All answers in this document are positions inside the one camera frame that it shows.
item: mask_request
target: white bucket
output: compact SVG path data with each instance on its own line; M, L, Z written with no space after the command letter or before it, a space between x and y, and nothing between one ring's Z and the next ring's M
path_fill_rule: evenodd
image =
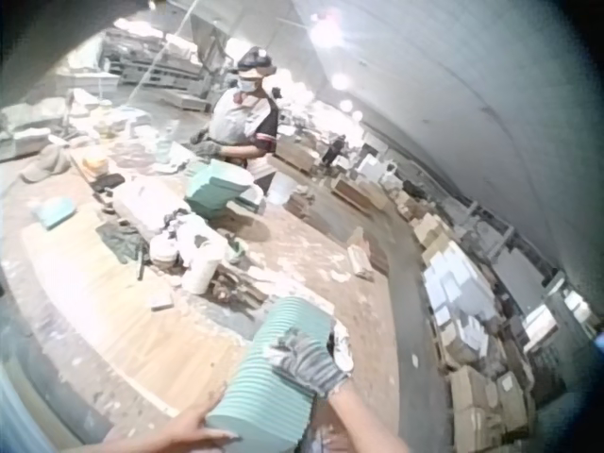
M266 201L274 205L287 203L297 185L298 183L292 177L284 175L281 172L276 172L275 176L273 176L271 186L268 188Z
M193 257L191 268L182 276L182 289L191 294L205 293L225 253L222 243L202 243Z

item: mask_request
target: glove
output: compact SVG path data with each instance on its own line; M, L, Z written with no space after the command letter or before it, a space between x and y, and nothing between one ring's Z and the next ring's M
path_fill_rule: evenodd
M222 148L222 145L211 140L206 140L195 145L193 147L193 152L200 158L215 158L220 154Z
M201 141L204 140L204 137L206 136L207 132L208 132L208 130L204 127L199 132L197 132L191 136L191 138L189 139L189 143L200 144Z
M321 397L337 391L348 379L335 364L324 344L290 328L277 343L264 351L274 371Z

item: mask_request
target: face mask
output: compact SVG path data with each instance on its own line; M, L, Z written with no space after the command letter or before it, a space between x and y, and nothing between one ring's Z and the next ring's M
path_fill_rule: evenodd
M256 90L255 80L239 80L239 89L242 92L254 92Z

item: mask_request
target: mint green mold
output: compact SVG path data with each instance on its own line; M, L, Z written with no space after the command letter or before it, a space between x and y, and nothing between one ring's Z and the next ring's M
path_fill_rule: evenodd
M230 200L254 184L251 173L231 163L212 159L209 165L196 168L199 170L189 179L185 200L206 219L215 217Z
M273 307L254 337L220 404L208 415L208 426L237 433L241 440L229 453L291 451L309 423L314 394L276 375L264 349L290 327L297 327L323 344L331 317L298 297L284 297Z

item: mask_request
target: hand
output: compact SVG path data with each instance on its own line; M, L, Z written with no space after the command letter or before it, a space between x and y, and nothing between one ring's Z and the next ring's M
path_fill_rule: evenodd
M354 451L352 443L345 432L335 432L333 428L321 430L323 449L329 453L348 453Z
M210 394L207 403L191 406L181 412L163 428L159 436L178 451L218 447L238 439L235 433L204 427L206 415L220 402L223 393L224 389L218 394Z
M277 373L322 397L348 379L324 344L296 328L290 328L264 355Z
M220 154L220 150L222 148L222 145L211 140L206 140L204 142L201 142L200 144L195 145L193 147L193 152L196 154L196 156L200 158L214 158Z

